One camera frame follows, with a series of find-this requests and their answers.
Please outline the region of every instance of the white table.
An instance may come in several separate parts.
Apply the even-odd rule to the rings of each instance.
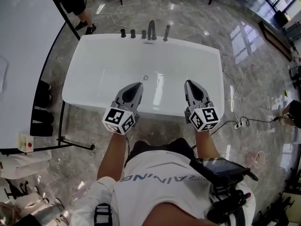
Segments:
[[[0,149],[30,133],[33,100],[47,55],[64,19],[52,0],[0,0],[0,56],[7,67],[0,93]]]
[[[158,37],[146,44],[141,35],[95,34],[81,37],[63,86],[63,100],[88,110],[111,105],[118,91],[142,82],[140,113],[184,116],[184,83],[203,86],[224,114],[222,64],[217,49]]]

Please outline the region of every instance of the white bathtub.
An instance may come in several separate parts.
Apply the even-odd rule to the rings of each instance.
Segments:
[[[184,82],[203,86],[224,114],[222,64],[219,50],[183,40],[158,37],[152,44],[141,35],[82,36],[73,55],[63,87],[63,100],[88,110],[111,105],[118,91],[142,82],[143,97],[138,111],[184,116],[187,106]]]

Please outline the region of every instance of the black shoulder strap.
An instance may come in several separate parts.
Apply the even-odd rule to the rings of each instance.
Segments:
[[[94,226],[112,226],[111,206],[107,203],[98,204],[94,213]]]

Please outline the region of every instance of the black shoe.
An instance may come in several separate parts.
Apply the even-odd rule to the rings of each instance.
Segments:
[[[87,31],[86,31],[85,35],[93,34],[95,29],[96,29],[96,26],[93,24],[92,28],[90,28],[90,27],[87,28]]]
[[[75,27],[75,30],[80,30],[81,28],[87,26],[88,23],[87,22],[79,22],[79,24]]]

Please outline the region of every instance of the electrical outlet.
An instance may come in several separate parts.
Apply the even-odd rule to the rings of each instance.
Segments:
[[[238,123],[238,125],[234,126],[234,129],[238,129],[239,127],[242,127],[244,125],[243,122]]]

